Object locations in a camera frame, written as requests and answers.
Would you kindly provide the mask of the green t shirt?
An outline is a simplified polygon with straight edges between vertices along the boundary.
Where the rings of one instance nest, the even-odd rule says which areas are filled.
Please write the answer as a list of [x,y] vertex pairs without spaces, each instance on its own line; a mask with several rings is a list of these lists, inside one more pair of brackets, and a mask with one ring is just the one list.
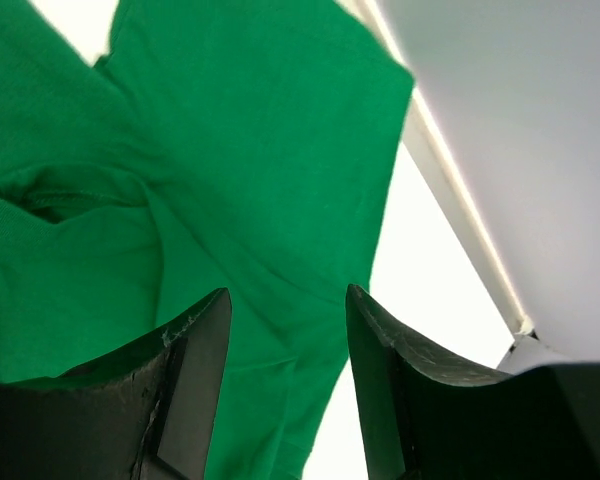
[[332,1],[122,1],[94,64],[0,1],[0,382],[59,375],[225,287],[205,475],[300,478],[413,84]]

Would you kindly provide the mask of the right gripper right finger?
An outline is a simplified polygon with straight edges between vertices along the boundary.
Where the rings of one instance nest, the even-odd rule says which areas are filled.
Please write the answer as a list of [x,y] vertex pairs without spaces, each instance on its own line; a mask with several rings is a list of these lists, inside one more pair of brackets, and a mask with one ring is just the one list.
[[600,479],[600,363],[501,372],[356,285],[346,322],[370,478]]

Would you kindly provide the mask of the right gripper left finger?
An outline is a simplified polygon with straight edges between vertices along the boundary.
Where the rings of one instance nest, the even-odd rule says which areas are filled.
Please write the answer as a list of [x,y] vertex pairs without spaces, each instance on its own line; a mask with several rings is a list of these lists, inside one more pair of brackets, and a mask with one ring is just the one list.
[[56,378],[0,383],[0,479],[201,479],[228,352],[218,289]]

